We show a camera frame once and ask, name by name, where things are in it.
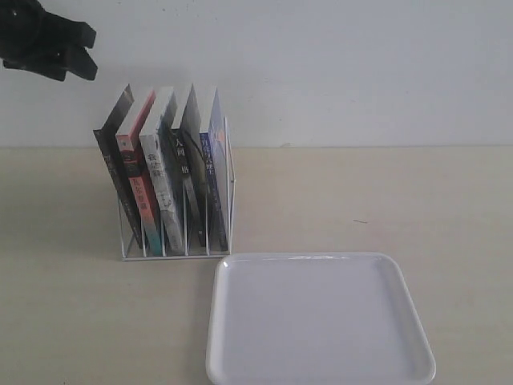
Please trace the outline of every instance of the white plastic tray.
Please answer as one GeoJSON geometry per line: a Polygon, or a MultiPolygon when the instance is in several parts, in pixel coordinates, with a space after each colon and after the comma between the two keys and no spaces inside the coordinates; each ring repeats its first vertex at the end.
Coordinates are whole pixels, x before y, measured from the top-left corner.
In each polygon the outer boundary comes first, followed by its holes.
{"type": "Polygon", "coordinates": [[[215,385],[420,385],[435,363],[390,257],[238,254],[216,271],[207,372],[215,385]]]}

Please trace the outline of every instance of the black object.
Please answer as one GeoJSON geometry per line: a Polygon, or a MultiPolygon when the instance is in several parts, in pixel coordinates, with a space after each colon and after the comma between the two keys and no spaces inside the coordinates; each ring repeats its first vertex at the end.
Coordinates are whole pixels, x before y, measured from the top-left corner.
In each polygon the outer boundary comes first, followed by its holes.
{"type": "Polygon", "coordinates": [[[86,52],[96,32],[46,12],[38,0],[0,0],[0,58],[5,68],[63,81],[67,71],[94,80],[98,67],[86,52]]]}

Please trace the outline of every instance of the table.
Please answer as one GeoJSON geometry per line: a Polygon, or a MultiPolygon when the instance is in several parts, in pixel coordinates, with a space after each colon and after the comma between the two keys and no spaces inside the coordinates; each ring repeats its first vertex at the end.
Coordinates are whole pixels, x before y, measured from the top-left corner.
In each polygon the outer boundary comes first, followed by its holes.
{"type": "MultiPolygon", "coordinates": [[[[235,252],[380,251],[435,384],[513,379],[513,148],[237,149],[235,252]]],[[[215,260],[119,261],[96,148],[0,150],[0,383],[209,384],[215,260]]]]}

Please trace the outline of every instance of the book cover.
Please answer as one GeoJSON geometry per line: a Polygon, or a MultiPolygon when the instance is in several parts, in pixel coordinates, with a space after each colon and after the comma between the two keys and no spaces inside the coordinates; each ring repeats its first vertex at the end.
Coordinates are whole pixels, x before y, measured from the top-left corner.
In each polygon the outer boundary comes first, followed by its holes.
{"type": "Polygon", "coordinates": [[[115,134],[119,130],[121,123],[133,104],[134,98],[131,93],[130,85],[127,85],[121,96],[119,96],[105,124],[93,130],[99,149],[102,153],[107,170],[111,175],[115,190],[127,216],[128,223],[134,233],[135,241],[139,247],[143,247],[143,238],[141,232],[141,218],[132,192],[130,181],[128,180],[127,170],[124,167],[121,153],[116,142],[115,134]]]}
{"type": "Polygon", "coordinates": [[[191,210],[194,229],[201,247],[206,246],[204,162],[200,150],[200,112],[194,86],[189,84],[177,102],[176,116],[172,123],[171,142],[182,172],[185,193],[191,210]],[[191,132],[198,136],[194,143],[191,132]]]}
{"type": "Polygon", "coordinates": [[[156,96],[139,139],[169,245],[173,253],[184,253],[182,177],[169,138],[175,114],[176,97],[173,87],[163,87],[156,96]]]}
{"type": "Polygon", "coordinates": [[[116,134],[116,139],[127,170],[128,180],[135,195],[135,202],[139,209],[150,250],[154,256],[161,256],[160,211],[139,141],[139,134],[155,97],[156,94],[153,89],[144,90],[135,97],[127,117],[116,134]]]}
{"type": "Polygon", "coordinates": [[[201,115],[200,139],[207,173],[208,191],[222,251],[228,250],[229,207],[226,132],[219,93],[213,87],[201,115]]]}

